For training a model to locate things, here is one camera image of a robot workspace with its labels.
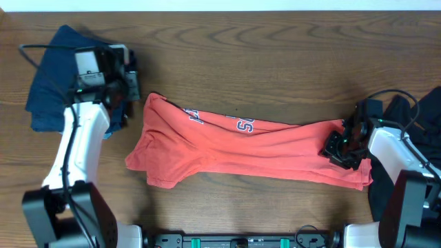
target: wooden surface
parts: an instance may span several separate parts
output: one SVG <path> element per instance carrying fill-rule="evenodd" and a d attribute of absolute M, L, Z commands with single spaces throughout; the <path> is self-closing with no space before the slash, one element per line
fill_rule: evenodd
<path fill-rule="evenodd" d="M 437 12 L 7 13 L 0 28 L 0 247 L 34 246 L 21 197 L 39 187 L 61 137 L 30 129 L 24 106 L 34 69 L 17 47 L 48 43 L 63 24 L 133 49 L 144 98 L 154 90 L 181 107 L 219 114 L 306 124 L 344 118 L 378 90 L 420 98 L 441 82 Z M 170 190 L 147 186 L 144 173 L 124 164 L 141 133 L 142 106 L 134 104 L 128 127 L 104 141 L 101 153 L 99 189 L 124 223 L 151 232 L 287 233 L 371 220 L 366 190 L 205 173 Z"/>

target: red t-shirt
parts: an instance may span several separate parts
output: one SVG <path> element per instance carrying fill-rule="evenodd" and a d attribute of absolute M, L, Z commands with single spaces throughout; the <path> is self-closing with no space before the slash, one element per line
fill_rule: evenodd
<path fill-rule="evenodd" d="M 197 172 L 308 180 L 361 190 L 372 182 L 369 160 L 357 171 L 318 155 L 341 120 L 288 125 L 181 109 L 151 93 L 144 127 L 127 168 L 147 172 L 147 183 L 173 188 Z"/>

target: black cable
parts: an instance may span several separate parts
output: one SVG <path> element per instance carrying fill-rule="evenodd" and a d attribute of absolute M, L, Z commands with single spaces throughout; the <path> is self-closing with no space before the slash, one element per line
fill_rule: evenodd
<path fill-rule="evenodd" d="M 302 231 L 302 230 L 303 230 L 304 228 L 306 228 L 306 227 L 314 228 L 316 231 L 318 231 L 317 227 L 314 227 L 313 225 L 304 225 L 304 226 L 302 226 L 302 227 L 296 232 L 296 235 L 294 236 L 294 241 L 296 241 L 297 245 L 300 246 L 301 248 L 306 248 L 306 247 L 303 246 L 300 242 L 298 242 L 297 235 L 298 235 L 298 233 L 299 233 L 300 231 Z M 323 246 L 321 246 L 321 247 L 319 247 L 319 248 L 326 247 L 327 239 L 326 239 L 322 234 L 319 234 L 319 235 L 322 236 L 322 238 L 325 240 L 325 245 L 323 245 Z"/>
<path fill-rule="evenodd" d="M 398 89 L 390 89 L 390 90 L 381 90 L 379 92 L 373 93 L 372 95 L 368 96 L 367 98 L 373 98 L 375 96 L 378 96 L 380 94 L 384 94 L 387 92 L 398 92 L 401 94 L 404 94 L 406 96 L 408 96 L 410 99 L 412 99 L 412 101 L 415 103 L 416 106 L 416 113 L 415 116 L 413 118 L 411 118 L 411 120 L 409 121 L 409 123 L 407 123 L 407 125 L 401 130 L 401 135 L 400 135 L 400 139 L 402 140 L 402 142 L 404 143 L 404 145 L 407 147 L 407 149 L 409 149 L 412 154 L 420 161 L 420 163 L 422 164 L 422 166 L 424 168 L 426 168 L 435 178 L 435 180 L 441 185 L 441 178 L 440 175 L 438 175 L 432 168 L 431 168 L 431 164 L 428 160 L 424 160 L 421 155 L 415 151 L 415 149 L 409 144 L 409 142 L 407 141 L 408 137 L 404 137 L 405 133 L 407 132 L 407 130 L 416 122 L 417 118 L 420 115 L 420 104 L 418 103 L 418 100 L 412 96 L 410 93 L 405 92 L 404 90 L 398 90 Z"/>
<path fill-rule="evenodd" d="M 49 82 L 52 84 L 52 87 L 55 88 L 55 90 L 60 94 L 61 98 L 63 99 L 64 104 L 66 104 L 70 110 L 72 111 L 72 115 L 74 117 L 74 122 L 72 124 L 72 132 L 70 134 L 69 137 L 69 142 L 68 142 L 68 146 L 66 148 L 66 152 L 64 155 L 64 160 L 63 160 L 63 167 L 61 168 L 61 177 L 62 177 L 62 181 L 63 181 L 63 194 L 65 196 L 65 200 L 69 205 L 70 211 L 72 212 L 72 214 L 74 215 L 74 218 L 76 220 L 76 222 L 78 223 L 78 226 L 80 227 L 81 231 L 83 232 L 88 244 L 90 247 L 95 248 L 96 245 L 94 244 L 91 235 L 89 234 L 89 231 L 87 230 L 87 228 L 84 225 L 83 220 L 81 219 L 76 206 L 75 206 L 75 202 L 72 200 L 72 197 L 70 195 L 69 192 L 69 178 L 68 178 L 68 166 L 69 166 L 69 158 L 70 158 L 70 152 L 72 150 L 72 146 L 74 143 L 74 138 L 75 138 L 75 134 L 76 134 L 76 129 L 78 128 L 78 118 L 75 112 L 74 107 L 72 106 L 72 103 L 68 100 L 68 98 L 66 97 L 65 93 L 60 89 L 60 87 L 55 83 L 55 80 L 53 80 L 51 78 L 51 76 L 49 76 L 43 69 L 41 69 L 41 67 L 39 65 L 37 65 L 37 63 L 35 63 L 35 61 L 33 61 L 24 51 L 25 48 L 50 48 L 50 49 L 64 49 L 64 50 L 75 50 L 77 49 L 76 47 L 71 47 L 71 46 L 65 46 L 65 45 L 20 45 L 19 46 L 19 51 L 21 56 L 27 61 L 29 62 L 32 66 L 35 67 L 35 69 L 37 69 L 37 71 L 40 71 L 47 80 L 49 80 Z"/>

